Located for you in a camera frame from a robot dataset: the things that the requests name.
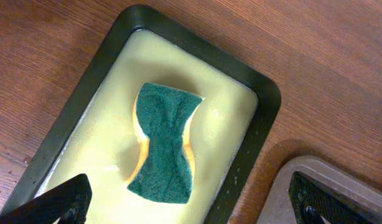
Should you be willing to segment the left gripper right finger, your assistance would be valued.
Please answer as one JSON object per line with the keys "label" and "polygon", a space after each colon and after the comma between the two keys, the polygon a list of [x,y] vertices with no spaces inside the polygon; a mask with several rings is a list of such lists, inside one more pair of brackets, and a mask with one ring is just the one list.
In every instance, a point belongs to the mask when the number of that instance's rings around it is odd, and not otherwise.
{"label": "left gripper right finger", "polygon": [[288,194],[297,223],[376,223],[376,217],[300,171],[292,174]]}

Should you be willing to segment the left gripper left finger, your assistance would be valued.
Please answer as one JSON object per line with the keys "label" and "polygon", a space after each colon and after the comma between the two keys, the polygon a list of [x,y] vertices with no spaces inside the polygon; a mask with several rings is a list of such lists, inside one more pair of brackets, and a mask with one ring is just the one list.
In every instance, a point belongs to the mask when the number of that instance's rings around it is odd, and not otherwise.
{"label": "left gripper left finger", "polygon": [[78,174],[13,211],[0,216],[0,224],[84,224],[92,198],[86,174]]}

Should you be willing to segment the green yellow sponge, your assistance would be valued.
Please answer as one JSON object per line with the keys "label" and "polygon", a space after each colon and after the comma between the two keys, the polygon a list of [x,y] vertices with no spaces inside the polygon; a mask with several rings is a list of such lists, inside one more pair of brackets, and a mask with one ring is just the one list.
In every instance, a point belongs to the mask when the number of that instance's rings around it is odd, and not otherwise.
{"label": "green yellow sponge", "polygon": [[190,124],[202,101],[187,91],[143,84],[133,110],[141,151],[128,190],[153,202],[189,201],[195,174]]}

